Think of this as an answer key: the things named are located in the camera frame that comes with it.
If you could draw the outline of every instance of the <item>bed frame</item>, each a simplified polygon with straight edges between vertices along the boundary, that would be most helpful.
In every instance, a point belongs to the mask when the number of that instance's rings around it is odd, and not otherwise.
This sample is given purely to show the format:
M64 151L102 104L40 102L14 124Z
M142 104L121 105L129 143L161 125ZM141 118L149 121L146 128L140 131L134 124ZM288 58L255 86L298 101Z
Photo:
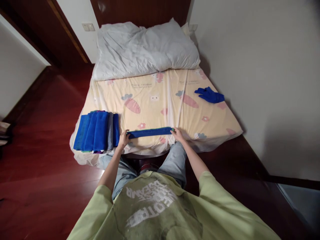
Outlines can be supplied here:
M191 0L91 0L99 27L107 23L132 22L152 27L174 18L180 26L187 21Z

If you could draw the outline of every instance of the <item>hand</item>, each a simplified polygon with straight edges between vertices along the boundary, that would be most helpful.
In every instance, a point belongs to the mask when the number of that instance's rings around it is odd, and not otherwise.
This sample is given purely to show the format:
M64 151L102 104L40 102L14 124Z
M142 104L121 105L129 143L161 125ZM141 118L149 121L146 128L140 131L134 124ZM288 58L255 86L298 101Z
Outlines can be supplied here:
M129 143L130 133L127 135L127 131L129 131L129 129L126 129L123 133L121 133L119 138L118 147L122 149Z
M174 136L174 138L179 142L185 141L181 131L176 127L174 127L174 130L175 130L175 132L174 131L170 131L172 133L172 135Z
M219 103L224 101L224 95L214 92L210 87L198 88L194 92L200 93L199 97L210 103Z

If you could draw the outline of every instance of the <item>pillow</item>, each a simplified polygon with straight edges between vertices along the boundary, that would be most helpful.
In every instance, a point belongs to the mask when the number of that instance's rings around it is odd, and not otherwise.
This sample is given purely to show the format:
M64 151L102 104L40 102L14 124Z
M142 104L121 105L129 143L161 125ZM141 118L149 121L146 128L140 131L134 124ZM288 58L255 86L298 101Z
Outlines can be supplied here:
M183 31L184 35L188 38L190 38L190 32L189 32L189 25L186 23L181 27L181 30Z
M96 81L195 69L200 63L196 46L174 19L147 29L131 22L102 25L98 48Z

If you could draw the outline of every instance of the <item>wall outlet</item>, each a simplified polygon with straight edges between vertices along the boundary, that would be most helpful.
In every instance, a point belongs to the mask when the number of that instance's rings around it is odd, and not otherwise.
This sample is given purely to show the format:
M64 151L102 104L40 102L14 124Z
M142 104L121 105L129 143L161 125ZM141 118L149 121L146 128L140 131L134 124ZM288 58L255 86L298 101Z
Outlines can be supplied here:
M87 25L88 25L90 31L95 31L92 23L87 23Z
M84 29L86 32L95 31L94 26L93 26L92 23L83 23L82 26L83 26L83 29Z
M84 29L86 32L89 32L89 31L90 31L89 26L88 26L88 23L83 23L82 26L83 26L83 29Z
M195 32L197 30L198 25L197 24L189 24L189 31Z

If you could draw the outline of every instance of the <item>blue glove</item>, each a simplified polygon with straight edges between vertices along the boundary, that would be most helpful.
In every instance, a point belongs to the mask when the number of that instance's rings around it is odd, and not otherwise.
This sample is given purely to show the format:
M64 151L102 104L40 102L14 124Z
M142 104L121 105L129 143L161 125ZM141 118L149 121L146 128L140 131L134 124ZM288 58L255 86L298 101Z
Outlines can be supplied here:
M203 98L207 102L219 103L224 101L224 95L212 91L210 87L206 87L205 89L198 88L198 90L195 90L194 92L200 93L201 95L199 95L199 97Z

